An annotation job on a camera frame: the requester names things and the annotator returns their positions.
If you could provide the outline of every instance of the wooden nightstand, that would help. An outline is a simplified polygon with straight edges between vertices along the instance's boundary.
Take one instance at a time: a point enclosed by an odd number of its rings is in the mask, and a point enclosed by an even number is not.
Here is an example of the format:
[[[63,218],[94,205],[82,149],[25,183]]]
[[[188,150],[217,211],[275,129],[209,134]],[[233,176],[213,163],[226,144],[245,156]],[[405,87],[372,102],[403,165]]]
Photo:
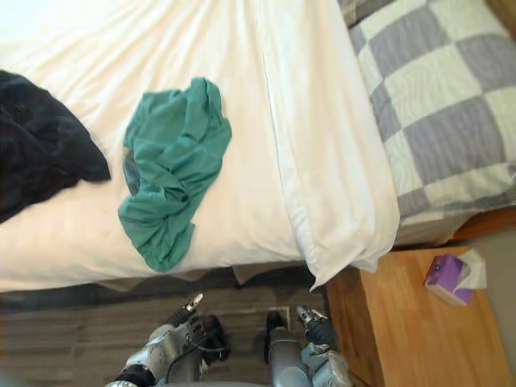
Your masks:
[[[327,284],[339,350],[356,385],[512,385],[485,291],[449,306],[423,285],[434,256],[468,249],[391,252],[376,273],[346,269]]]

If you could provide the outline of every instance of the pillowcase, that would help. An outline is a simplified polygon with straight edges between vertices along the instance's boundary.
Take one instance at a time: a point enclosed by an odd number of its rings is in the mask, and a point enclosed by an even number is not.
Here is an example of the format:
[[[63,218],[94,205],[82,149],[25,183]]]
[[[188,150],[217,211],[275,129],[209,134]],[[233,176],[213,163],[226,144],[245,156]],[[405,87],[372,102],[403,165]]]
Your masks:
[[[398,0],[351,38],[402,218],[516,204],[516,43],[481,0]]]

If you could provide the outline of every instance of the green t-shirt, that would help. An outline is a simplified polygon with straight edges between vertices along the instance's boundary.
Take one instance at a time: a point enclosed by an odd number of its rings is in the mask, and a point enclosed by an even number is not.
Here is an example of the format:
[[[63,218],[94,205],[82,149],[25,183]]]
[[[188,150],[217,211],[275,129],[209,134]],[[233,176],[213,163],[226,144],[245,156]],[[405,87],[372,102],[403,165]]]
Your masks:
[[[190,220],[218,176],[230,138],[218,87],[207,79],[194,78],[185,91],[143,95],[123,141],[132,196],[119,217],[154,270],[169,271],[187,253]]]

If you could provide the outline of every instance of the purple tissue box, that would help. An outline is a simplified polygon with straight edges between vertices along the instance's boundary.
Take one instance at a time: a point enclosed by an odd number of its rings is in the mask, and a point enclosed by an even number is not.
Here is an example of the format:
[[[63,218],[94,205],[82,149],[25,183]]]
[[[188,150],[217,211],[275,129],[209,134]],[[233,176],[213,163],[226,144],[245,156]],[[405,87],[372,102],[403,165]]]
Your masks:
[[[464,262],[445,254],[436,256],[425,279],[425,287],[451,305],[466,305],[473,291],[471,289],[453,289],[459,283],[460,270]]]

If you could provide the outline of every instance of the gray and white checkered quilt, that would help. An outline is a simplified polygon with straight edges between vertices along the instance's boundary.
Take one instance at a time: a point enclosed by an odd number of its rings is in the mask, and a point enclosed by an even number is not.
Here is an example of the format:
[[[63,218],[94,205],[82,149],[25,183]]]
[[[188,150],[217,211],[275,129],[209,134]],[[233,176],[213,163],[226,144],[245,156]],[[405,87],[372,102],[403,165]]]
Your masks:
[[[516,204],[516,44],[484,2],[398,0],[351,37],[402,218]]]

